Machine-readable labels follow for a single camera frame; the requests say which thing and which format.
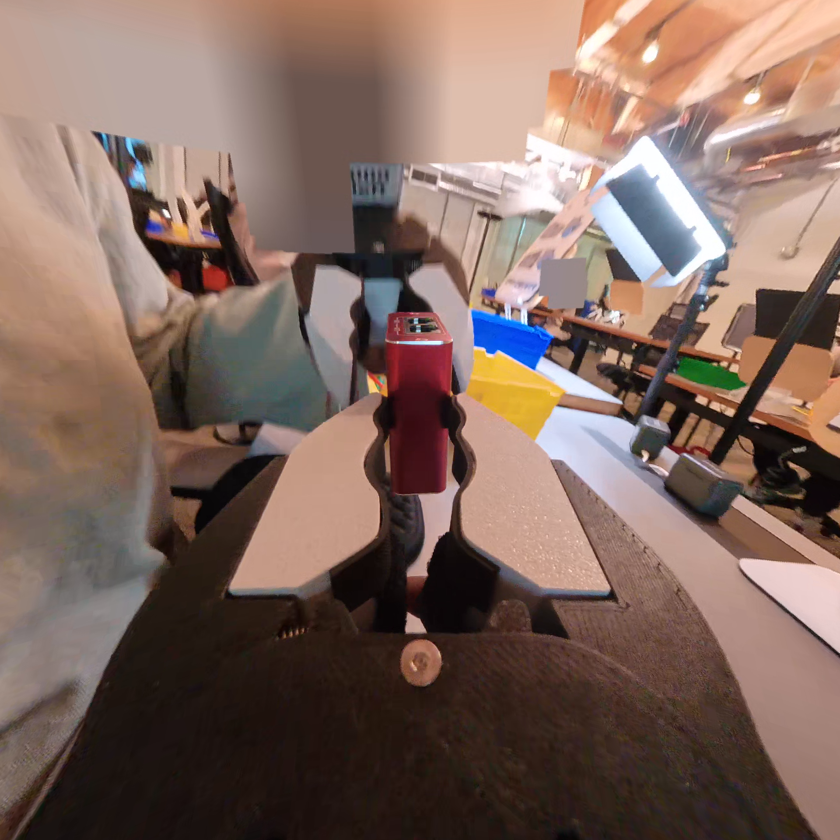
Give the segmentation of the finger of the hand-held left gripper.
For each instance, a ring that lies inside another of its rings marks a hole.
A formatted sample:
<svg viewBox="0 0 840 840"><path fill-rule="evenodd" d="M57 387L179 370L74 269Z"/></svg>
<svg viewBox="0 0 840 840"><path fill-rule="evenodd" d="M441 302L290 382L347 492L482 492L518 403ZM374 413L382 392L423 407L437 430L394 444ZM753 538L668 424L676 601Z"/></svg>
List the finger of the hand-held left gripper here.
<svg viewBox="0 0 840 840"><path fill-rule="evenodd" d="M332 265L316 265L308 312L304 315L312 358L338 408L365 393L365 372L357 344L354 307L363 298L362 281Z"/></svg>
<svg viewBox="0 0 840 840"><path fill-rule="evenodd" d="M444 265L423 265L407 279L407 285L438 315L453 340L455 393L465 393L474 366L474 329L471 309Z"/></svg>

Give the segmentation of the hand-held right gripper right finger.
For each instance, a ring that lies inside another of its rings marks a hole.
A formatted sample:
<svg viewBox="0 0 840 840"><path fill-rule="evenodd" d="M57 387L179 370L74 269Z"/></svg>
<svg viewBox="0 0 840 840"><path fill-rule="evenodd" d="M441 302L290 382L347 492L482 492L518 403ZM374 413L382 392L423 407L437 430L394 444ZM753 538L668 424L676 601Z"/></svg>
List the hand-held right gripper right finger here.
<svg viewBox="0 0 840 840"><path fill-rule="evenodd" d="M551 458L468 395L456 397L466 474L452 531L478 573L479 599L607 599L613 589Z"/></svg>

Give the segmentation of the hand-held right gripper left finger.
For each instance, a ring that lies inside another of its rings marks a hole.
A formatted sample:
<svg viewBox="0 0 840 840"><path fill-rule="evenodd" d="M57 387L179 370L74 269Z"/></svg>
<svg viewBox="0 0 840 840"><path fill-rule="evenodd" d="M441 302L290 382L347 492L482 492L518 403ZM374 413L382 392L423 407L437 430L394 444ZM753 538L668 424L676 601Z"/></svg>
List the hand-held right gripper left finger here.
<svg viewBox="0 0 840 840"><path fill-rule="evenodd" d="M371 599L389 570L384 437L368 395L288 456L228 584L235 597Z"/></svg>

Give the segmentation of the yellow plastic bin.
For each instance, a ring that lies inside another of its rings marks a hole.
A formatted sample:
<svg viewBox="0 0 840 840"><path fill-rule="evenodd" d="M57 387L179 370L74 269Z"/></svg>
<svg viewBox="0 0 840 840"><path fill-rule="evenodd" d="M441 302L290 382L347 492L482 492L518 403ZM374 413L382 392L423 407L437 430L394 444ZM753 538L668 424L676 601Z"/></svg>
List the yellow plastic bin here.
<svg viewBox="0 0 840 840"><path fill-rule="evenodd" d="M535 440L565 395L564 388L498 351L474 348L466 393Z"/></svg>

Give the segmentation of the red ethernet splitter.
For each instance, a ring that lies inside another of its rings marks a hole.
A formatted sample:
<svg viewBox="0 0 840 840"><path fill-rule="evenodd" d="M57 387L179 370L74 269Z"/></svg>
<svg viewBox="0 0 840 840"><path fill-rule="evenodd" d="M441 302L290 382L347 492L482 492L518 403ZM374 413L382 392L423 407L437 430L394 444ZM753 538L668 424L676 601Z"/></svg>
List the red ethernet splitter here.
<svg viewBox="0 0 840 840"><path fill-rule="evenodd" d="M453 340L436 314L389 315L385 386L391 486L396 495L438 494L446 489L452 374Z"/></svg>

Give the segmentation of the person's left forearm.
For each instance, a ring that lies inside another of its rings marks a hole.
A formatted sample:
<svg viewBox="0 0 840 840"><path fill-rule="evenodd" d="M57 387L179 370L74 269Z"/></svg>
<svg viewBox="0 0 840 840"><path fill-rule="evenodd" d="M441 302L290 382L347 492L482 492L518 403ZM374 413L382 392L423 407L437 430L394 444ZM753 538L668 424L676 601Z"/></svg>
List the person's left forearm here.
<svg viewBox="0 0 840 840"><path fill-rule="evenodd" d="M274 424L310 432L333 400L303 337L290 273L194 297L165 276L132 345L163 429Z"/></svg>

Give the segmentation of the grey desk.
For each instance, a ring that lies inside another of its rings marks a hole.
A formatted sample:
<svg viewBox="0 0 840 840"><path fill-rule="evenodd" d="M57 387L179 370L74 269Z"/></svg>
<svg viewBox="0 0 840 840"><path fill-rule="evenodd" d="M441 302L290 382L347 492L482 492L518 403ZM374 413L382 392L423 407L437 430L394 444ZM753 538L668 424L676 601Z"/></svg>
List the grey desk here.
<svg viewBox="0 0 840 840"><path fill-rule="evenodd" d="M607 599L480 599L452 526L423 619L434 838L838 838L838 664L662 497L652 541L552 461Z"/></svg>

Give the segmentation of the person's left hand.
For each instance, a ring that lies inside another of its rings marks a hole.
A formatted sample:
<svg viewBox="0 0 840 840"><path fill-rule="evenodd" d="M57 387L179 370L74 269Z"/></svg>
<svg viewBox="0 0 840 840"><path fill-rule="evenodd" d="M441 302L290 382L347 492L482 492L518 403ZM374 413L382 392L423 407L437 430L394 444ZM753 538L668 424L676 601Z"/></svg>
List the person's left hand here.
<svg viewBox="0 0 840 840"><path fill-rule="evenodd" d="M458 294L464 303L469 305L466 273L459 258L439 237L429 232L422 220L414 216L398 217L391 228L390 243L395 251L420 253L421 262L424 266L443 266Z"/></svg>

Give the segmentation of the blue plastic bin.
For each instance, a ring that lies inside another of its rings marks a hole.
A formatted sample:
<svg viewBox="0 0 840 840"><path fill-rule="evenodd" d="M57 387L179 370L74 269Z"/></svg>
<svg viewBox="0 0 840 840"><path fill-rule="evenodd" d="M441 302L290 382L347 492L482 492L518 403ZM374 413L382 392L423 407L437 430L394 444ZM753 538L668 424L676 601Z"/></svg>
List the blue plastic bin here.
<svg viewBox="0 0 840 840"><path fill-rule="evenodd" d="M548 331L477 309L470 314L475 347L488 354L501 352L531 370L537 369L552 341Z"/></svg>

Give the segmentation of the black pole clamp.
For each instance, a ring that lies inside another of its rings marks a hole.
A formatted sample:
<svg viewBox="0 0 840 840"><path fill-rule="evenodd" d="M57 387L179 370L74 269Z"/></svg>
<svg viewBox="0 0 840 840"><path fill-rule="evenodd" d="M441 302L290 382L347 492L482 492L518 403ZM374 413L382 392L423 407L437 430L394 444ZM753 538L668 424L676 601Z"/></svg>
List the black pole clamp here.
<svg viewBox="0 0 840 840"><path fill-rule="evenodd" d="M629 442L632 455L644 460L656 460L671 437L668 424L656 416L642 415L634 426Z"/></svg>

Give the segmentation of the dark grey box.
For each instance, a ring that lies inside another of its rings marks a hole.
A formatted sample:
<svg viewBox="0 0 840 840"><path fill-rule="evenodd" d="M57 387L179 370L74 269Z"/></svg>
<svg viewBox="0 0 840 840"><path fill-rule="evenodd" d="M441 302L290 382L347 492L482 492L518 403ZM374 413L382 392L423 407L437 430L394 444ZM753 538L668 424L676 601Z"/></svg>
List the dark grey box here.
<svg viewBox="0 0 840 840"><path fill-rule="evenodd" d="M683 453L668 472L665 489L697 515L719 520L742 494L744 484L708 458Z"/></svg>

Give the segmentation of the LED light panel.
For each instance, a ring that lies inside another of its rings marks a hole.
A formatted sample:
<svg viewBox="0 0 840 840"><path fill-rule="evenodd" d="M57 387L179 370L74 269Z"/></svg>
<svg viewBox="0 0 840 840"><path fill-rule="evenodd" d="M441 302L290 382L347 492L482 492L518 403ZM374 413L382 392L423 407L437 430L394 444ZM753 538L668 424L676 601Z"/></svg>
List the LED light panel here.
<svg viewBox="0 0 840 840"><path fill-rule="evenodd" d="M676 287L709 266L728 268L732 237L706 198L644 136L593 185L591 213L635 276Z"/></svg>

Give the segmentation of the green box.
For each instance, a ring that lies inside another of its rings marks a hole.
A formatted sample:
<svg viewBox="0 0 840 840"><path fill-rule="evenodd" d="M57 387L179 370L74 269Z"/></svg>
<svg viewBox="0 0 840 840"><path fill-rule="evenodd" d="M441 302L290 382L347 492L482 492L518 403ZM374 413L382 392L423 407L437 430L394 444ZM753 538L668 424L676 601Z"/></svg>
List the green box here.
<svg viewBox="0 0 840 840"><path fill-rule="evenodd" d="M675 374L688 382L717 391L735 392L746 386L738 373L719 364L687 356L679 360Z"/></svg>

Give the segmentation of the black light stand pole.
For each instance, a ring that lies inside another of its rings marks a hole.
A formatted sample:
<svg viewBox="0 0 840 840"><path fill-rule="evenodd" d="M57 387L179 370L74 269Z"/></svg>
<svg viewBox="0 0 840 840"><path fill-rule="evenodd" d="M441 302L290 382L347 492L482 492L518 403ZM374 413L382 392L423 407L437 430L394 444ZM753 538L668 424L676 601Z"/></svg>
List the black light stand pole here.
<svg viewBox="0 0 840 840"><path fill-rule="evenodd" d="M678 363L679 352L683 345L686 344L688 337L696 325L698 315L707 303L709 288L718 283L718 275L727 270L728 266L728 253L724 253L720 257L708 261L703 266L694 293L686 304L684 317L679 322L675 336L670 341L665 354L658 362L654 376L637 410L634 418L636 424L641 421L642 417L652 417L654 415L655 405L666 383L667 377L675 369Z"/></svg>

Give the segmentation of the person's cream clothing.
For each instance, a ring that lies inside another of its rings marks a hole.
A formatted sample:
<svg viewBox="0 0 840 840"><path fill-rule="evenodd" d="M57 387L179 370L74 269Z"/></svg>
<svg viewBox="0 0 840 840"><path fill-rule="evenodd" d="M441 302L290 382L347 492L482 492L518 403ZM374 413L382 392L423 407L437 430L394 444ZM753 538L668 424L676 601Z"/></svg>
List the person's cream clothing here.
<svg viewBox="0 0 840 840"><path fill-rule="evenodd" d="M171 286L90 132L3 116L2 811L77 729L164 561L159 423L135 356Z"/></svg>

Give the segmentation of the wooden table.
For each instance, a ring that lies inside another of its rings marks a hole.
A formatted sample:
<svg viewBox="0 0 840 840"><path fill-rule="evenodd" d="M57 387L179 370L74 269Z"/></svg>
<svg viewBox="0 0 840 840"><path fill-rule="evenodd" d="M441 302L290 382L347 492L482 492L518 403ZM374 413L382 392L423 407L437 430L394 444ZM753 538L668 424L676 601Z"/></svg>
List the wooden table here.
<svg viewBox="0 0 840 840"><path fill-rule="evenodd" d="M668 420L672 444L683 434L683 427L692 417L706 420L712 428L723 429L729 425L739 408L739 400L733 397L733 392L695 383L676 373L666 376L665 384L661 386L655 400L674 407ZM808 445L816 445L810 413L800 406L783 406L783 409L786 413L779 414L755 408L749 421L794 435Z"/></svg>

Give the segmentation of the white document stand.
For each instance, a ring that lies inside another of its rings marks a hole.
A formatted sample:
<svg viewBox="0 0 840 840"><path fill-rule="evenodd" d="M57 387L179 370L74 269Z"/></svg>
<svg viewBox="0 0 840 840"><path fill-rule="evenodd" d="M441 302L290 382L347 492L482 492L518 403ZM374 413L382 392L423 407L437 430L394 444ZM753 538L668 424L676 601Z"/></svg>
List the white document stand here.
<svg viewBox="0 0 840 840"><path fill-rule="evenodd" d="M839 573L816 564L741 559L742 574L839 654Z"/></svg>

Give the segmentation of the thick black pole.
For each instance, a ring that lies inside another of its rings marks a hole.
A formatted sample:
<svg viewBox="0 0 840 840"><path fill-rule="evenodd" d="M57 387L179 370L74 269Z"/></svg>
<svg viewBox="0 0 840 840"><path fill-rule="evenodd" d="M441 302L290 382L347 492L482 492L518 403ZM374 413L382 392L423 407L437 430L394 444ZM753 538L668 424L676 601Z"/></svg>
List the thick black pole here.
<svg viewBox="0 0 840 840"><path fill-rule="evenodd" d="M792 348L814 317L815 312L821 306L830 286L837 278L838 270L839 239L836 240L803 297L792 311L780 332L779 338L770 348L758 373L752 379L737 411L724 428L715 447L711 450L710 461L716 465L722 465L730 449L737 443L740 434L746 430L761 398L779 373Z"/></svg>

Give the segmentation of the tan printed poster board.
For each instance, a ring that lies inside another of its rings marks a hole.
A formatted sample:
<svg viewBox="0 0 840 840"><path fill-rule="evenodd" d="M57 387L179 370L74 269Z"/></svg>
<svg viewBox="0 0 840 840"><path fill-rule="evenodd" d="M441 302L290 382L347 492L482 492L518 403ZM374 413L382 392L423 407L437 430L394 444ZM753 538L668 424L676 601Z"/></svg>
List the tan printed poster board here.
<svg viewBox="0 0 840 840"><path fill-rule="evenodd" d="M796 343L757 408L783 414L783 406L800 406L810 413L816 446L838 457L839 383L832 368L829 350Z"/></svg>

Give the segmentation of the silver air duct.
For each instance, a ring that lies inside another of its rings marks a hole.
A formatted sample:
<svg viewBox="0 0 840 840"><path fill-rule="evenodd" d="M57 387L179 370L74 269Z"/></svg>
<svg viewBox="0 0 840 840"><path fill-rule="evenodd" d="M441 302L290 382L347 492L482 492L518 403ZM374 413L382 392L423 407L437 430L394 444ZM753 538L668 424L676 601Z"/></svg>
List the silver air duct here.
<svg viewBox="0 0 840 840"><path fill-rule="evenodd" d="M769 108L731 119L714 129L703 145L705 159L723 159L741 147L767 144L793 135L804 114L791 114L787 108Z"/></svg>

